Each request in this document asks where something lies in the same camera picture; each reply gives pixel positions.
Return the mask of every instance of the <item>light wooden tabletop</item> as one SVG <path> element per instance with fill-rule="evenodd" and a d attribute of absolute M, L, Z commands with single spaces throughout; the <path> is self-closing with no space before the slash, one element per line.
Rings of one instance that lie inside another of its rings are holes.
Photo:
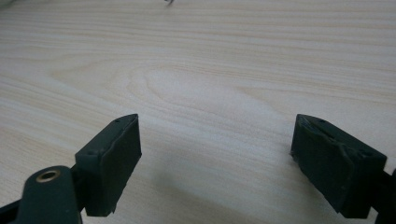
<path fill-rule="evenodd" d="M 336 214 L 289 152 L 302 113 L 396 168 L 395 11 L 394 0 L 2 6 L 0 204 L 138 113 L 143 157 L 116 213 L 84 223 L 374 223 L 374 210 Z"/>

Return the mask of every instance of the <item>wooden table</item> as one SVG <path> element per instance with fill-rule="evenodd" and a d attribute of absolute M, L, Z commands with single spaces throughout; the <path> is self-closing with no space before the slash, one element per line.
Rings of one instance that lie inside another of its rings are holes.
<path fill-rule="evenodd" d="M 396 2 L 17 0 L 0 9 L 0 204 L 138 113 L 116 213 L 84 223 L 344 219 L 289 154 L 298 113 L 396 168 Z"/>

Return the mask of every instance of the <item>wood grain surface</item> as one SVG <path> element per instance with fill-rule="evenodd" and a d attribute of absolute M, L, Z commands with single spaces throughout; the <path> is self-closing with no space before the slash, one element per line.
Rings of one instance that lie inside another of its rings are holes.
<path fill-rule="evenodd" d="M 396 168 L 396 1 L 166 4 L 0 8 L 0 204 L 138 113 L 143 157 L 116 213 L 84 223 L 374 223 L 336 214 L 289 151 L 302 113 Z"/>

